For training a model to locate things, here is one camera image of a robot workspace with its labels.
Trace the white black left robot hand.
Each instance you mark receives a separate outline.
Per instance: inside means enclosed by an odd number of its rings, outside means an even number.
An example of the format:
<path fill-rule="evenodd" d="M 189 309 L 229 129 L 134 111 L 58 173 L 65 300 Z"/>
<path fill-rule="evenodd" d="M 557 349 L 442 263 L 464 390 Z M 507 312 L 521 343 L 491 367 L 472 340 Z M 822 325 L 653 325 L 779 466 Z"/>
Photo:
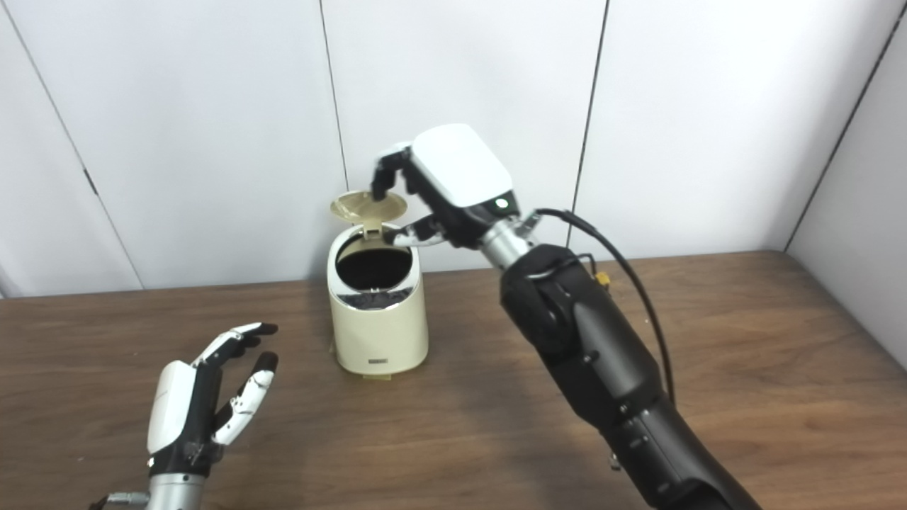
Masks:
<path fill-rule="evenodd" d="M 210 475 L 261 407 L 279 358 L 271 351 L 260 353 L 240 389 L 218 406 L 223 367 L 276 332 L 278 326 L 263 322 L 233 327 L 217 335 L 194 361 L 165 365 L 147 435 L 150 477 Z"/>

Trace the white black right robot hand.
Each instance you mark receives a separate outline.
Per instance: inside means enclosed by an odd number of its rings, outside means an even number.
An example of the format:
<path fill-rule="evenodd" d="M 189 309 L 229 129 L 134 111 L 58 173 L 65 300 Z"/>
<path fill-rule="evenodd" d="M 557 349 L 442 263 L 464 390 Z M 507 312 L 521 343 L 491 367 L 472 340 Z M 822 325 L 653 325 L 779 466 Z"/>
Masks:
<path fill-rule="evenodd" d="M 479 251 L 495 224 L 519 216 L 511 175 L 469 125 L 425 130 L 380 155 L 373 169 L 373 201 L 385 200 L 398 177 L 404 179 L 406 193 L 420 198 L 430 213 L 383 233 L 387 245 L 449 242 Z"/>

